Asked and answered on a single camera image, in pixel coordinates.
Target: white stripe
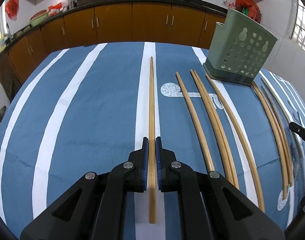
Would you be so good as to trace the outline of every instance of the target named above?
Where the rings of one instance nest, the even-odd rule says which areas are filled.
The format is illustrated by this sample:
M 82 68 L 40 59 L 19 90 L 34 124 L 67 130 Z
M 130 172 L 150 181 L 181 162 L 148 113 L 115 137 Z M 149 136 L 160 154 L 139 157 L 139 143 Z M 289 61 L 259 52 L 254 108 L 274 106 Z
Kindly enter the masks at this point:
M 47 208 L 48 176 L 57 135 L 66 111 L 75 96 L 81 82 L 96 60 L 106 43 L 97 45 L 85 58 L 74 77 L 61 94 L 51 117 L 47 123 L 39 147 L 32 184 L 32 214 L 35 219 Z
M 156 47 L 153 42 L 145 42 L 142 55 L 141 71 L 139 77 L 136 125 L 135 150 L 142 147 L 143 137 L 148 137 L 149 123 L 149 71 L 150 57 L 154 60 L 154 86 L 155 86 L 155 134 L 160 136 L 158 88 L 156 73 Z M 148 192 L 134 194 L 136 240 L 165 240 L 165 206 L 164 194 L 157 190 L 157 223 L 148 223 Z
M 4 138 L 1 143 L 1 149 L 0 149 L 0 217 L 2 220 L 6 223 L 5 214 L 4 214 L 4 208 L 2 203 L 2 195 L 1 195 L 1 178 L 2 178 L 2 170 L 4 166 L 5 156 L 6 156 L 6 150 L 8 147 L 8 142 L 11 136 L 11 132 L 14 128 L 14 125 L 16 124 L 16 121 L 18 119 L 18 116 L 26 103 L 28 97 L 30 96 L 32 90 L 35 88 L 39 80 L 42 78 L 42 76 L 46 73 L 46 71 L 59 60 L 67 51 L 68 49 L 62 50 L 57 57 L 55 57 L 40 73 L 29 83 L 29 85 L 25 88 L 22 95 L 20 96 L 14 111 L 11 114 L 8 126 L 6 128 L 6 132 L 4 135 Z
M 293 85 L 292 85 L 291 83 L 289 83 L 289 85 L 290 85 L 290 87 L 292 88 L 292 90 L 295 92 L 295 95 L 297 96 L 298 101 L 300 102 L 300 104 L 302 105 L 302 107 L 303 107 L 304 110 L 305 110 L 305 106 L 304 106 L 303 102 L 301 101 L 301 99 L 300 99 L 300 97 L 299 97 L 297 91 L 295 90 L 295 88 L 293 87 Z
M 294 98 L 294 100 L 295 100 L 297 106 L 299 107 L 299 109 L 301 110 L 301 112 L 303 113 L 303 116 L 304 116 L 304 118 L 305 118 L 305 113 L 304 113 L 303 109 L 300 107 L 300 105 L 299 105 L 297 99 L 295 98 L 294 94 L 291 92 L 291 90 L 289 89 L 289 87 L 287 86 L 287 84 L 286 84 L 285 82 L 284 82 L 284 85 L 285 85 L 285 87 L 287 87 L 287 89 L 288 89 L 289 92 L 291 93 L 291 95 L 292 95 L 292 97 Z M 299 115 L 299 117 L 300 117 L 300 122 L 302 123 L 303 127 L 305 128 L 305 124 L 304 124 L 304 122 L 302 121 L 300 115 Z
M 206 56 L 204 55 L 203 51 L 200 48 L 196 48 L 196 47 L 192 47 L 192 48 L 193 48 L 193 51 L 195 52 L 196 56 L 198 57 L 200 63 L 203 64 L 206 61 Z M 222 95 L 225 98 L 227 104 L 229 105 L 231 111 L 233 112 L 233 114 L 234 114 L 234 116 L 235 116 L 235 118 L 236 118 L 244 136 L 245 136 L 245 139 L 248 143 L 251 155 L 254 159 L 254 155 L 253 155 L 252 150 L 251 150 L 251 145 L 249 143 L 245 127 L 244 127 L 243 122 L 242 122 L 242 120 L 241 120 L 241 118 L 240 118 L 240 116 L 237 112 L 237 109 L 236 109 L 234 103 L 232 102 L 232 100 L 231 100 L 229 94 L 227 93 L 225 87 L 223 86 L 223 84 L 220 81 L 217 81 L 217 80 L 213 80 L 213 82 L 217 86 L 219 91 L 222 93 Z M 246 196 L 256 206 L 258 206 L 258 199 L 257 199 L 256 190 L 255 190 L 255 184 L 254 184 L 254 180 L 252 178 L 251 172 L 250 172 L 250 167 L 249 167 L 249 163 L 248 163 L 247 158 L 246 158 L 246 154 L 245 154 L 244 149 L 243 149 L 243 147 L 240 143 L 240 140 L 239 140 L 237 132 L 234 128 L 234 125 L 232 124 L 226 110 L 225 110 L 225 113 L 227 115 L 230 126 L 232 128 L 232 132 L 233 132 L 233 135 L 234 135 L 234 138 L 235 138 L 235 141 L 236 141 L 236 145 L 237 145 L 237 148 L 238 148 L 239 157 L 240 157 L 240 160 L 241 160 L 241 163 L 242 163 L 243 172 L 244 172 L 244 179 L 245 179 L 245 187 L 246 187 Z
M 291 116 L 290 112 L 288 111 L 287 107 L 285 106 L 283 100 L 280 98 L 280 96 L 278 95 L 278 93 L 276 92 L 275 88 L 272 86 L 272 84 L 270 83 L 270 81 L 268 80 L 268 78 L 265 77 L 265 75 L 263 74 L 263 72 L 260 70 L 259 73 L 262 75 L 262 77 L 266 80 L 267 84 L 269 85 L 269 87 L 271 88 L 271 90 L 273 91 L 273 93 L 276 95 L 277 100 L 280 102 L 280 104 L 282 105 L 282 107 L 285 109 L 285 112 L 289 118 L 289 120 L 292 122 L 293 121 L 293 117 Z M 302 145 L 300 145 L 300 149 L 302 151 L 302 155 L 303 155 L 303 171 L 304 171 L 304 181 L 305 181 L 305 153 L 304 153 L 304 149 L 302 147 Z M 287 221 L 287 226 L 291 223 L 293 217 L 294 217 L 294 184 L 293 186 L 290 188 L 290 198 L 289 198 L 289 213 L 288 213 L 288 221 Z

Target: green plastic basket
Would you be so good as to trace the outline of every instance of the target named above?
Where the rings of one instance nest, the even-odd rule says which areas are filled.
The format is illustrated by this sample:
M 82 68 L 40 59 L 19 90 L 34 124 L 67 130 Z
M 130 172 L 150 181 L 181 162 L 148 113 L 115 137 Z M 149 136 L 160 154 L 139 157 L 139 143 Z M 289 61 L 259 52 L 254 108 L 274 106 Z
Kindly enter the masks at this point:
M 276 41 L 260 24 L 229 9 L 225 23 L 216 23 L 203 66 L 213 79 L 250 85 Z

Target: keyhole-shaped hole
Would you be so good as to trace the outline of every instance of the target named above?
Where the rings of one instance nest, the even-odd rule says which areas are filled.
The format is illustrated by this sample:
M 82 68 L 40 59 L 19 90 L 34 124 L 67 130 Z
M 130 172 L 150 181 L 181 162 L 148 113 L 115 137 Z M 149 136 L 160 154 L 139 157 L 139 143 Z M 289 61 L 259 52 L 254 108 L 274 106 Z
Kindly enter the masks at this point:
M 262 51 L 265 52 L 268 49 L 268 44 L 269 44 L 269 42 L 266 41 L 265 44 L 263 45 Z
M 243 31 L 239 34 L 239 39 L 244 41 L 247 38 L 247 28 L 245 27 Z

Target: table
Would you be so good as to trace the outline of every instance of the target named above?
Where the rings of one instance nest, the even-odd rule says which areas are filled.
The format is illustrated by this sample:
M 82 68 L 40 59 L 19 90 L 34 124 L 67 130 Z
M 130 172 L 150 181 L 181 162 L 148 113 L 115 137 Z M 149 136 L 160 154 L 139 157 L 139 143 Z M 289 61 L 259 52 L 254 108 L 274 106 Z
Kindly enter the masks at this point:
M 149 62 L 155 64 L 156 136 L 177 160 L 206 173 L 198 138 L 175 72 L 190 93 L 215 169 L 224 174 L 210 120 L 190 75 L 197 71 L 223 124 L 240 191 L 257 201 L 248 163 L 225 110 L 204 77 L 207 50 L 188 46 L 124 42 L 76 47 L 50 54 L 32 73 L 0 125 L 0 216 L 19 237 L 22 229 L 88 171 L 109 172 L 141 148 L 148 136 Z M 305 104 L 295 88 L 262 69 L 292 119 L 305 127 Z M 294 186 L 282 200 L 275 139 L 250 87 L 218 82 L 246 134 L 264 195 L 266 214 L 282 229 L 296 215 L 304 194 L 305 143 L 299 158 L 280 112 L 291 148 Z M 157 224 L 148 224 L 147 194 L 129 193 L 124 239 L 180 239 L 176 193 L 157 194 Z

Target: kitchen counter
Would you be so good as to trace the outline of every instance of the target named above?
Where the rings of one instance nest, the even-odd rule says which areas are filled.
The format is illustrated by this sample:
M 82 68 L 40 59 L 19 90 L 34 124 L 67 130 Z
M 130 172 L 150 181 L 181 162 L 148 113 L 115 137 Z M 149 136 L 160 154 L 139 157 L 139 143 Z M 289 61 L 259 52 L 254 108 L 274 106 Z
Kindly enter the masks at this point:
M 95 3 L 90 3 L 90 4 L 86 4 L 86 5 L 81 5 L 81 6 L 77 6 L 73 9 L 69 9 L 65 12 L 59 13 L 53 17 L 49 17 L 47 18 L 45 21 L 43 21 L 41 24 L 30 28 L 28 31 L 24 32 L 22 35 L 20 35 L 18 38 L 14 39 L 13 41 L 11 41 L 6 48 L 0 52 L 0 55 L 6 51 L 8 51 L 8 49 L 10 47 L 12 47 L 15 43 L 17 43 L 18 40 L 20 40 L 22 37 L 26 36 L 27 34 L 33 32 L 34 30 L 40 28 L 41 26 L 43 26 L 44 24 L 55 20 L 59 17 L 65 16 L 67 14 L 70 14 L 72 12 L 76 12 L 76 11 L 80 11 L 80 10 L 84 10 L 87 8 L 91 8 L 91 7 L 95 7 L 95 6 L 100 6 L 100 5 L 107 5 L 107 4 L 114 4 L 114 3 L 122 3 L 122 2 L 158 2 L 158 3 L 171 3 L 174 5 L 181 5 L 181 6 L 186 6 L 186 7 L 190 7 L 193 9 L 198 9 L 198 10 L 204 10 L 204 11 L 209 11 L 209 12 L 213 12 L 222 16 L 226 16 L 227 14 L 227 9 L 220 7 L 218 5 L 203 1 L 203 0 L 104 0 L 104 1 L 100 1 L 100 2 L 95 2 Z

